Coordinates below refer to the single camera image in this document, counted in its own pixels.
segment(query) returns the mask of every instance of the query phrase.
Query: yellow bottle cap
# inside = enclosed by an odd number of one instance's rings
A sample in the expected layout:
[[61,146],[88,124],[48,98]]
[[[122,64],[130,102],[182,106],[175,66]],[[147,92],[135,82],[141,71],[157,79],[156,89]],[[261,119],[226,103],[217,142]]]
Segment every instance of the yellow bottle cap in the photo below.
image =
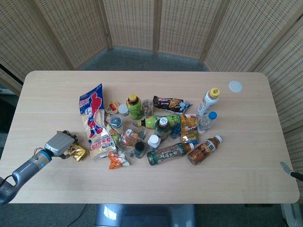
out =
[[128,98],[131,102],[134,102],[134,101],[136,101],[137,96],[136,96],[136,94],[132,93]]
[[220,90],[217,87],[213,87],[212,89],[210,89],[210,96],[213,98],[217,98],[220,94]]

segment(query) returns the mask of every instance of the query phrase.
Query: blue bottle cap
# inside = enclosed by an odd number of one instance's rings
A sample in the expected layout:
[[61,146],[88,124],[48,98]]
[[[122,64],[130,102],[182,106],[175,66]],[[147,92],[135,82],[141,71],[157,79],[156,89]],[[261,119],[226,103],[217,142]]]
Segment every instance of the blue bottle cap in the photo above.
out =
[[179,134],[181,133],[181,124],[178,123],[176,124],[173,128],[172,128],[173,132],[176,133],[176,134]]
[[215,111],[212,111],[208,115],[209,119],[214,120],[217,118],[217,113]]

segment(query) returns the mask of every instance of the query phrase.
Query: white bottle cap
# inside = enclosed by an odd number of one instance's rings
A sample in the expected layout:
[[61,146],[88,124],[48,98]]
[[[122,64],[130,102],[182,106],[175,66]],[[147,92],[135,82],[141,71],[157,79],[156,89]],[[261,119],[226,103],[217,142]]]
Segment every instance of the white bottle cap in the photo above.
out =
[[193,143],[189,143],[189,145],[192,150],[195,148]]
[[161,139],[157,135],[151,135],[147,141],[147,144],[153,148],[156,148],[156,147],[158,147],[160,142],[161,142]]
[[217,139],[219,140],[219,142],[220,142],[220,143],[222,143],[223,139],[222,139],[222,137],[221,137],[221,136],[219,136],[219,135],[215,135],[214,137],[215,137],[215,138],[217,138]]
[[166,117],[161,117],[161,118],[160,118],[160,125],[161,125],[161,126],[166,126],[168,122],[169,122],[169,121],[167,120]]
[[229,83],[229,89],[232,92],[239,93],[242,91],[242,84],[236,80],[233,80]]

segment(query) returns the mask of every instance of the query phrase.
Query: white bottle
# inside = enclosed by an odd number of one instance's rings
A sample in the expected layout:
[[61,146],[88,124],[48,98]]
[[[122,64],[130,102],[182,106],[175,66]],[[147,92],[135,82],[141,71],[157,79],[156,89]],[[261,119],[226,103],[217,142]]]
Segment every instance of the white bottle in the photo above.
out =
[[220,90],[217,87],[213,87],[210,91],[205,93],[201,104],[197,108],[197,115],[202,117],[207,114],[210,108],[212,108],[219,101]]
[[208,115],[204,115],[200,120],[198,124],[198,132],[204,133],[207,132],[213,125],[214,121],[217,118],[217,113],[212,111]]

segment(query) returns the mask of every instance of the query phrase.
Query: cartoon character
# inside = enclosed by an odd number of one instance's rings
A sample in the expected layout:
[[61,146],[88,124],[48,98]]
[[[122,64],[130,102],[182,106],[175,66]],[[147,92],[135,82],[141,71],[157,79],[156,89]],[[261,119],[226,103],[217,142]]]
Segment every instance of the cartoon character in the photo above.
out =
[[85,115],[87,116],[87,125],[90,127],[90,138],[92,138],[95,133],[100,134],[102,132],[102,128],[95,123],[94,117],[96,111],[98,111],[101,106],[102,99],[97,97],[97,93],[95,92],[91,97],[90,107],[85,110]]

